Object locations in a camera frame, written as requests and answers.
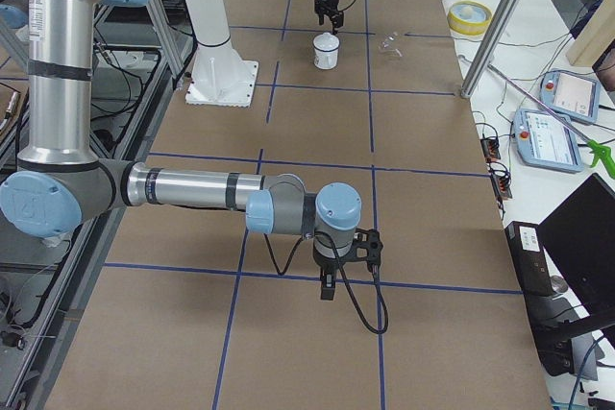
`white cup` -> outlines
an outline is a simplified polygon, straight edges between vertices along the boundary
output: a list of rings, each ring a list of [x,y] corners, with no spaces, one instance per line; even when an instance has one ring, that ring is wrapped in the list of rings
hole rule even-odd
[[[319,69],[333,69],[337,66],[339,38],[324,33],[314,38],[314,65]]]

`yellow tape roll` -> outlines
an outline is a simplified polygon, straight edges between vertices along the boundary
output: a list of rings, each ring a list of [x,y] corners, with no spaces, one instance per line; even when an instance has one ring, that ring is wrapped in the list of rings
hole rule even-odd
[[[451,5],[447,19],[449,27],[456,33],[478,36],[487,30],[492,16],[483,4],[462,0]]]

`black monitor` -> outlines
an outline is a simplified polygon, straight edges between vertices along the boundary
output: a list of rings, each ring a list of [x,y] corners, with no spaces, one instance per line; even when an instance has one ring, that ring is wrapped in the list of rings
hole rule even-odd
[[[592,175],[538,226],[537,233],[590,314],[563,326],[559,338],[600,328],[615,347],[615,192]]]

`clear plastic object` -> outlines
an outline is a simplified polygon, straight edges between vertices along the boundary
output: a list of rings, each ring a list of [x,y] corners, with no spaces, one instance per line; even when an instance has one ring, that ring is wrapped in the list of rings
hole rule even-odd
[[[400,35],[397,33],[397,31],[394,31],[391,34],[387,35],[386,38],[381,41],[380,45],[378,46],[378,51],[386,55],[392,55],[397,58],[401,58],[403,56],[402,52],[400,52],[400,49],[397,47],[397,44],[399,43],[399,36]]]

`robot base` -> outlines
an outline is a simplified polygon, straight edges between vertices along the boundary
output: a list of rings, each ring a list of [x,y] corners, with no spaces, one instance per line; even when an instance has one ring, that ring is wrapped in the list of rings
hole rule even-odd
[[[258,62],[244,61],[235,49],[199,47],[192,83],[185,95],[191,105],[249,107],[257,82]]]

